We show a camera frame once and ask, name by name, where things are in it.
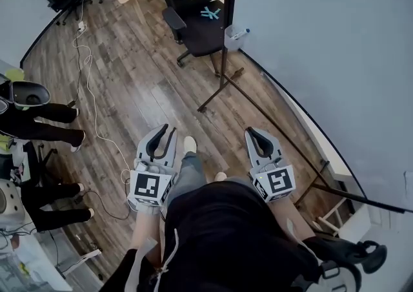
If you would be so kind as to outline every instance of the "drawstring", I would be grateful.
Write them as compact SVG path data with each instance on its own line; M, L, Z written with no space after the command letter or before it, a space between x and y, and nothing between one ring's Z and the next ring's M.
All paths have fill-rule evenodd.
M306 244L304 244L300 239L298 239L298 238L295 236L295 234L294 234L294 224L292 223L292 221L291 221L289 218L287 218L287 229L288 229L288 232L290 233L291 237L292 237L299 245L303 246L308 252L310 252L311 254L314 255L314 258L317 259L318 265L320 265L320 264L323 263L323 261L321 261L321 260L317 257L317 255L315 254L315 252L313 252L313 251L311 250L311 248L309 248Z
M161 268L160 272L157 274L157 282L156 282L156 285L155 285L154 292L158 292L159 284L161 283L161 276L162 276L163 273L168 272L168 264L169 264L169 262L172 261L172 259L174 258L175 254L178 250L178 246L179 246L178 232L177 232L176 229L174 229L174 232L175 232L175 248L172 251L172 253L170 254L170 256L168 257L168 259L165 261L165 264Z

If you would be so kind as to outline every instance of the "chair armrest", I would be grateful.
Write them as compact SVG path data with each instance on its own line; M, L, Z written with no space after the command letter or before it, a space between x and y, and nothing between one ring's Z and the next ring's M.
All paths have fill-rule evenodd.
M186 23L181 19L177 12L172 8L168 7L162 11L163 19L168 23L168 26L173 30L181 30L186 28Z

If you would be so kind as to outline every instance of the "white cable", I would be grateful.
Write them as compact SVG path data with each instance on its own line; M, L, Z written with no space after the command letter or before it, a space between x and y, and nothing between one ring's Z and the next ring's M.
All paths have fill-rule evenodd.
M81 20L83 19L83 2L84 2L84 1L85 1L85 0L82 1ZM87 46L87 45L78 45L78 46L76 46L76 44L75 44L75 41L76 41L77 39L79 39L79 38L86 32L86 30L87 30L87 25L85 25L85 29L80 33L80 35L77 35L77 32L76 32L75 39L72 41L72 46L73 46L74 48L85 47L85 48L87 48L87 49L89 50L89 55L85 58L84 64L85 64L85 65L89 64L88 78L87 78L87 82L86 82L86 87L87 87L89 93L90 93L90 94L92 95L92 97L93 97L93 104L94 104L94 108L95 108L95 132L96 132L96 136L97 136L98 138L102 139L102 140L110 141L111 143L113 143L113 144L116 146L116 148L117 148L117 150L119 151L119 153L122 155L122 159L123 159L123 161L125 162L125 164L126 164L126 166L128 167L128 169L123 169L123 170L121 171L120 177L121 177L122 183L128 185L128 184L130 184L130 179L129 179L129 183L126 183L126 182L123 181L122 175L123 175L123 173L124 173L125 171L128 171L128 172L129 172L129 176L130 176L130 167L129 167L128 163L126 162L125 156L123 155L121 149L119 148L119 146L117 146L117 143L115 143L113 140L109 140L108 138L102 137L102 136L100 136L100 135L97 133L96 97L95 97L95 95L93 94L93 92L90 90L90 87L89 87L90 71L91 71L91 69L92 69L92 62L93 62L92 50L91 50L90 47Z

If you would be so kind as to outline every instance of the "black pants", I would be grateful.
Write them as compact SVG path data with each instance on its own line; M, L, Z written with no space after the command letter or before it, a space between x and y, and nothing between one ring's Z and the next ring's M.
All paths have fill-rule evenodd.
M56 199L73 198L79 192L78 184L63 184L53 187L22 186L21 201L37 231L47 231L90 219L88 209L71 209L69 211L42 211L40 209Z
M18 110L10 105L0 116L0 131L22 140L64 141L73 147L82 143L84 135L82 130L38 123L34 120L38 116L56 122L70 123L76 118L76 109L57 103L48 103L28 110Z

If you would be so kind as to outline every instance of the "white wall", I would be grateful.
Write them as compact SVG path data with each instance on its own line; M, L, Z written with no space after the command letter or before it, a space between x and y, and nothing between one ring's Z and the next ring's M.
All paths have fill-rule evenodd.
M330 142L325 138L323 133L318 129L314 122L304 113L304 111L296 104L296 102L275 82L271 80L279 93L290 106L293 113L297 116L303 128L307 131L317 150L324 160L329 161L329 171L332 173L335 180L342 182L354 182L351 172L338 155L337 151L331 146Z
M9 65L7 62L0 59L0 74L4 74L7 70L13 69L12 65Z
M372 200L413 209L413 0L236 0L243 50L304 107Z
M0 59L19 66L36 37L56 13L46 0L0 0Z

